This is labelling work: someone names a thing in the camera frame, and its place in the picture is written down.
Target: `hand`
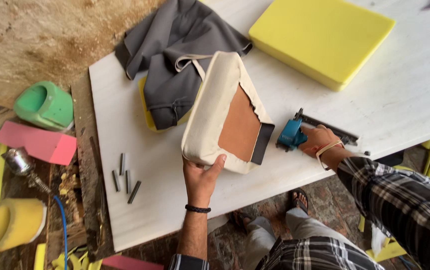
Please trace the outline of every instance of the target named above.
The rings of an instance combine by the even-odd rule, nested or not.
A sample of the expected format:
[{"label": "hand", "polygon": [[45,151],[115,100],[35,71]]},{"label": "hand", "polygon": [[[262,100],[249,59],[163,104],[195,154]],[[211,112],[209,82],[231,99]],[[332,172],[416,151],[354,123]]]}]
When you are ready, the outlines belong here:
[{"label": "hand", "polygon": [[308,137],[308,140],[298,146],[298,149],[303,153],[308,154],[312,158],[316,157],[317,151],[320,147],[330,144],[339,140],[332,130],[326,128],[324,125],[318,125],[316,128],[308,128],[302,126],[302,132]]},{"label": "hand", "polygon": [[213,166],[208,170],[205,170],[201,164],[189,161],[184,157],[182,159],[188,204],[195,207],[207,208],[210,203],[210,197],[212,197],[215,189],[218,174],[225,165],[226,155],[218,156]]}]

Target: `pant leg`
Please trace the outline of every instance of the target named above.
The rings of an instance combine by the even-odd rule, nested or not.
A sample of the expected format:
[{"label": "pant leg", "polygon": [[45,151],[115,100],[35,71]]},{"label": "pant leg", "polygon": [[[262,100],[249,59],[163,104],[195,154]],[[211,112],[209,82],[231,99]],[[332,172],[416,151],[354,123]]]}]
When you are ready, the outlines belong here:
[{"label": "pant leg", "polygon": [[320,221],[311,218],[300,208],[292,208],[286,213],[286,224],[292,233],[293,239],[304,239],[312,236],[326,236],[351,245],[360,252],[365,253],[341,233],[325,226]]},{"label": "pant leg", "polygon": [[264,217],[257,217],[248,223],[247,230],[243,270],[254,270],[261,258],[270,252],[276,239],[270,221]]}]

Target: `blue staple gun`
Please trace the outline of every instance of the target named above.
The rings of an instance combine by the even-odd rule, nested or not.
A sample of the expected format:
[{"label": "blue staple gun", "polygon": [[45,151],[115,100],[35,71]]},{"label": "blue staple gun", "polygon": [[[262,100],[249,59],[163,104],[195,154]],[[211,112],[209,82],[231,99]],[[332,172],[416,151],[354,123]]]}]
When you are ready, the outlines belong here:
[{"label": "blue staple gun", "polygon": [[357,146],[356,141],[358,140],[358,136],[323,123],[319,120],[313,119],[309,116],[303,115],[303,108],[301,108],[295,114],[293,119],[288,120],[285,127],[283,128],[282,133],[278,137],[275,146],[277,148],[283,148],[285,149],[285,152],[288,152],[289,150],[294,150],[298,147],[298,145],[306,142],[308,138],[300,129],[302,122],[314,127],[318,125],[324,125],[326,128],[331,129],[332,132],[337,135],[344,144]]}]

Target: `white board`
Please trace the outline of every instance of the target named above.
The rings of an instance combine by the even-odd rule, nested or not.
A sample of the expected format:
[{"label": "white board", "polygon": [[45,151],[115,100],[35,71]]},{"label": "white board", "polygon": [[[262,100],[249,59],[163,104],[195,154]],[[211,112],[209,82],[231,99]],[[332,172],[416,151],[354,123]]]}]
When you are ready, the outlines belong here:
[{"label": "white board", "polygon": [[[242,34],[270,0],[209,0],[207,4]],[[285,153],[275,141],[287,120],[304,114],[360,136],[359,151],[376,159],[430,139],[430,11],[425,0],[355,0],[397,21],[395,28],[342,92],[332,92],[267,54],[244,58],[258,95],[276,127],[263,164],[248,175],[223,171],[209,218],[327,177],[300,151]],[[129,81],[113,53],[90,66],[98,138],[116,251],[179,230],[187,202],[181,139],[185,125],[158,134],[145,124],[137,80]],[[111,171],[126,153],[132,186],[142,181],[132,205],[124,178],[115,192]]]}]

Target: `pink foam piece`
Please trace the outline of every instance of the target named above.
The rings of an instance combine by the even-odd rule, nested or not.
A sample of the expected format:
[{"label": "pink foam piece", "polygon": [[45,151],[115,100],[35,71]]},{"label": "pink foam piece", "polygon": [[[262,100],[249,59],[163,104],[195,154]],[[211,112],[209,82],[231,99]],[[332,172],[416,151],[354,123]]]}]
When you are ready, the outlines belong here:
[{"label": "pink foam piece", "polygon": [[77,138],[73,136],[10,121],[3,123],[0,143],[11,148],[25,147],[30,156],[65,166],[77,149]]},{"label": "pink foam piece", "polygon": [[103,259],[102,264],[115,267],[120,270],[163,270],[163,265],[137,260],[122,255],[105,258]]}]

